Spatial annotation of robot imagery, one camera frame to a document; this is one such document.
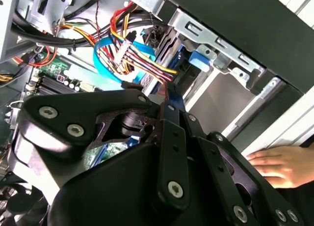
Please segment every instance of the yellow wire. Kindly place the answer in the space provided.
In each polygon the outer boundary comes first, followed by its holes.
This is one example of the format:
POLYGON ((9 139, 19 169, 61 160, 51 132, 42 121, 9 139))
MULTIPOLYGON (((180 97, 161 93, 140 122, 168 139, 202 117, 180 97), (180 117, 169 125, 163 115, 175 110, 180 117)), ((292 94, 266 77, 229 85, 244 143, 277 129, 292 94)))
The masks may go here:
POLYGON ((2 80, 11 80, 13 78, 11 76, 0 75, 0 79, 2 79, 2 80))
POLYGON ((88 34, 84 31, 82 31, 81 29, 79 28, 76 28, 76 27, 73 27, 73 26, 70 26, 70 25, 63 25, 63 27, 65 28, 71 28, 73 29, 74 31, 78 32, 80 35, 82 35, 84 38, 86 38, 86 40, 93 46, 95 46, 95 43, 88 37, 88 34))
MULTIPOLYGON (((121 40, 124 40, 123 37, 119 36, 116 32, 114 32, 112 30, 112 28, 110 28, 110 31, 111 33, 116 36, 117 38, 120 38, 121 40)), ((156 62, 150 60, 147 56, 145 56, 144 54, 142 54, 134 45, 131 45, 132 49, 136 51, 136 53, 145 61, 149 62, 149 63, 152 63, 154 66, 156 66, 157 68, 159 68, 160 70, 163 70, 163 71, 166 71, 166 72, 169 72, 169 73, 172 73, 172 74, 177 74, 178 72, 175 71, 175 70, 171 70, 169 68, 166 68, 166 67, 163 67, 159 64, 157 64, 156 62)))

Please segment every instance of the hand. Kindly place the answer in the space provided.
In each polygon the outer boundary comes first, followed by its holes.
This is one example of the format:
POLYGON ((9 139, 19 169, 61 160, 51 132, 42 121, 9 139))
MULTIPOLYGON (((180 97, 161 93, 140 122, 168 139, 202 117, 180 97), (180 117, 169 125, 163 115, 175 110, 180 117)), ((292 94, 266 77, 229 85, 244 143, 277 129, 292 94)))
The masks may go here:
POLYGON ((274 188, 296 188, 314 180, 314 148, 280 146, 246 159, 274 188))

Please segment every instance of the capacitor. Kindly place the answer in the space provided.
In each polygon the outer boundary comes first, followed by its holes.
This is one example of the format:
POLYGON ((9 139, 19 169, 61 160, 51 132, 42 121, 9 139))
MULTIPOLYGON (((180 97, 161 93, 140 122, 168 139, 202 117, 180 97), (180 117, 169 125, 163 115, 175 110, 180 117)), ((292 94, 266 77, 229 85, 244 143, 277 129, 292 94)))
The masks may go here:
POLYGON ((70 84, 69 84, 69 87, 71 89, 74 89, 74 87, 77 85, 78 83, 76 81, 71 81, 70 84))
POLYGON ((68 70, 64 70, 64 71, 63 71, 63 74, 64 74, 65 76, 69 76, 69 71, 68 71, 68 70))

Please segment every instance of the orange wire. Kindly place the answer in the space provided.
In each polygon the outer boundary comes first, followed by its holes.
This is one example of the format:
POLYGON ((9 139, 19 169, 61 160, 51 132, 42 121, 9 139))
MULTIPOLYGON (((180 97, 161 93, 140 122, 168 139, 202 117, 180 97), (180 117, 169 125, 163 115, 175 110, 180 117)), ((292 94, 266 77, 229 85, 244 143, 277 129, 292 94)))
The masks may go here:
MULTIPOLYGON (((56 50, 56 48, 54 49, 54 54, 53 54, 52 58, 49 59, 51 53, 50 53, 50 50, 49 50, 49 47, 48 47, 48 46, 46 46, 46 49, 47 49, 47 55, 46 55, 45 59, 43 59, 43 60, 42 60, 41 62, 39 62, 39 63, 28 63, 28 65, 35 66, 35 67, 41 67, 41 66, 49 65, 49 64, 55 59, 55 57, 56 57, 56 51, 57 51, 57 50, 56 50)), ((17 56, 15 56, 14 59, 15 59, 19 64, 23 63, 23 60, 22 60, 21 58, 17 57, 17 56)))

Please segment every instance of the cable connector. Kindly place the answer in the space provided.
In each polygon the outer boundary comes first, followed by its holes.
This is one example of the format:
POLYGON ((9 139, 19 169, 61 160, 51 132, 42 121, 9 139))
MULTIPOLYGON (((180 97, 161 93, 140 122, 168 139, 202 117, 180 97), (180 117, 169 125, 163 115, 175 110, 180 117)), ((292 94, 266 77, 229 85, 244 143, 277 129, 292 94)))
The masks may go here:
POLYGON ((126 36, 125 40, 123 41, 117 55, 114 57, 113 62, 116 63, 117 65, 120 65, 122 63, 122 59, 127 53, 128 49, 131 47, 132 43, 136 39, 136 31, 132 31, 128 33, 126 36))

